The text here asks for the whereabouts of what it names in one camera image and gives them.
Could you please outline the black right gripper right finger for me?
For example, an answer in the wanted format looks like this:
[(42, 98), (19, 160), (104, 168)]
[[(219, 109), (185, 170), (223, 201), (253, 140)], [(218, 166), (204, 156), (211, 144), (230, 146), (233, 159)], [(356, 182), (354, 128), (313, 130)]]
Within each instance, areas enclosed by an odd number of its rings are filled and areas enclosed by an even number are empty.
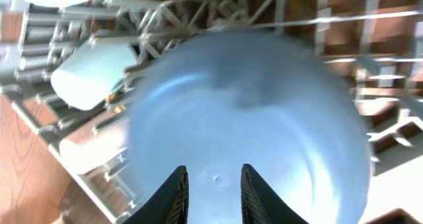
[(250, 164), (241, 171), (243, 224), (307, 224)]

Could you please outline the wooden chopstick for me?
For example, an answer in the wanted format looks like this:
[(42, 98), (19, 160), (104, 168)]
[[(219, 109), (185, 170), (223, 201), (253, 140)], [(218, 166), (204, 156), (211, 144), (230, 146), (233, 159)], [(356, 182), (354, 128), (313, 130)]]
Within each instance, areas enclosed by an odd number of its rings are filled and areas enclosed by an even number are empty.
[(119, 114), (126, 110), (126, 102), (124, 93), (113, 93), (105, 98), (104, 108), (107, 112)]

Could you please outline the pink cup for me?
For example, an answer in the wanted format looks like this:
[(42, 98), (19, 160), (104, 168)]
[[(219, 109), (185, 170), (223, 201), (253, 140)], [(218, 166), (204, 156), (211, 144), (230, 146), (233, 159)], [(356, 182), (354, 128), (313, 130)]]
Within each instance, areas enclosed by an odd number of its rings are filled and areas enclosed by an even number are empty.
[(127, 119), (104, 131), (95, 131), (96, 125), (111, 117), (111, 114), (102, 113), (60, 141), (59, 153), (72, 172), (85, 174), (127, 148)]

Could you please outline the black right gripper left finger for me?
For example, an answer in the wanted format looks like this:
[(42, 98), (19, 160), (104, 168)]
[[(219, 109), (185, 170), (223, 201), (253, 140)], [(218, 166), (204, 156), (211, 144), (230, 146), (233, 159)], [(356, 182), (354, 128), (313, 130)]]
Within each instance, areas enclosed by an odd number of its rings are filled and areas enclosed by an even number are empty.
[(188, 173), (179, 166), (124, 224), (187, 224), (188, 209)]

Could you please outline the light blue cup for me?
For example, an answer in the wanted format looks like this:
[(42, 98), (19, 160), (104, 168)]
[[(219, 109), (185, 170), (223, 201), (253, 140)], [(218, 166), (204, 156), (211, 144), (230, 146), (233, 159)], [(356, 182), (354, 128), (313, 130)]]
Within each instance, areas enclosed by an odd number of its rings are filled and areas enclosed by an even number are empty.
[(50, 77), (52, 88), (68, 105), (91, 110), (110, 95), (122, 73), (137, 63), (137, 54), (128, 44), (82, 44)]

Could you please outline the dark blue plate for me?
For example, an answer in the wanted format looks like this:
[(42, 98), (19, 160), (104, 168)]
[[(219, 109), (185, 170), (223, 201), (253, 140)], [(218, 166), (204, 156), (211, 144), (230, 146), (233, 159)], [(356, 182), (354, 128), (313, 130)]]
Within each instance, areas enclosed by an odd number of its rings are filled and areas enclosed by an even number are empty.
[(241, 222), (251, 165), (309, 223), (357, 223), (371, 151), (346, 85), (289, 36), (232, 30), (190, 39), (151, 64), (128, 144), (143, 204), (179, 166), (189, 223)]

